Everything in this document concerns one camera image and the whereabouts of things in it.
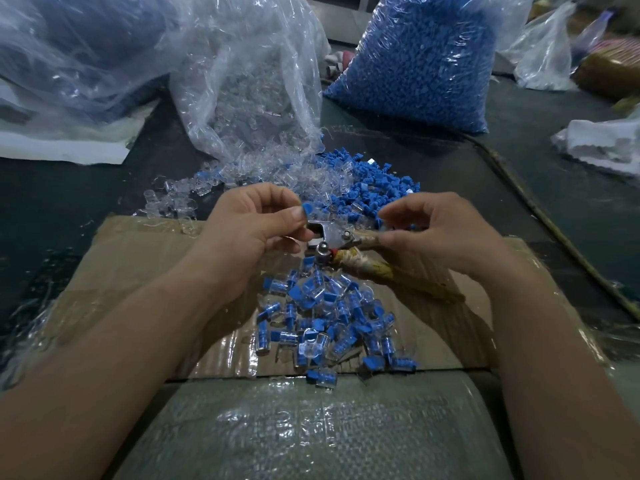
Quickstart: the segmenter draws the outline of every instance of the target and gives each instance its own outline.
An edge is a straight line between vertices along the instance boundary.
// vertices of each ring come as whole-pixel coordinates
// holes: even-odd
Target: person's left arm
[[[204,325],[244,291],[267,250],[299,250],[282,236],[312,237],[306,222],[282,187],[224,193],[178,265],[0,397],[0,478],[100,478]]]

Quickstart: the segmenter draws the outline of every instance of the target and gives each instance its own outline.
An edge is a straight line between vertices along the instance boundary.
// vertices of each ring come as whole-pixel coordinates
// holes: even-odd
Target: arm
[[[636,478],[640,428],[540,273],[455,194],[413,194],[379,215],[426,229],[384,233],[383,245],[424,253],[487,291],[526,478]]]
[[[264,252],[299,250],[281,235],[313,236],[299,206],[295,194],[271,184],[220,197],[176,267],[0,398],[0,478],[100,478],[204,325],[242,293]],[[221,324],[219,338],[233,327]]]

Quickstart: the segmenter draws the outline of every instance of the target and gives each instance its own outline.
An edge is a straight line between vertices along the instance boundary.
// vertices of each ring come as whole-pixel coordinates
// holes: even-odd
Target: person's right arm
[[[543,275],[466,200],[416,193],[384,207],[382,245],[480,282],[491,299],[509,422],[528,480],[640,477],[640,426]]]

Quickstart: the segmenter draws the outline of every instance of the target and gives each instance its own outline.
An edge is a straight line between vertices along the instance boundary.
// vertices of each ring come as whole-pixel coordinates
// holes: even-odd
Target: forearm
[[[2,396],[0,477],[100,478],[215,313],[215,293],[178,266]]]
[[[528,479],[631,478],[640,429],[544,277],[519,257],[484,280]]]

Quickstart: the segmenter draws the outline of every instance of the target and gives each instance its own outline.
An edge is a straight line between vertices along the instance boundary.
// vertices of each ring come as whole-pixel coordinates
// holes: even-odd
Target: person's left hand
[[[239,187],[220,197],[181,264],[200,273],[228,303],[245,290],[265,252],[297,253],[300,245],[294,239],[313,239],[306,224],[300,199],[287,188],[273,184]]]

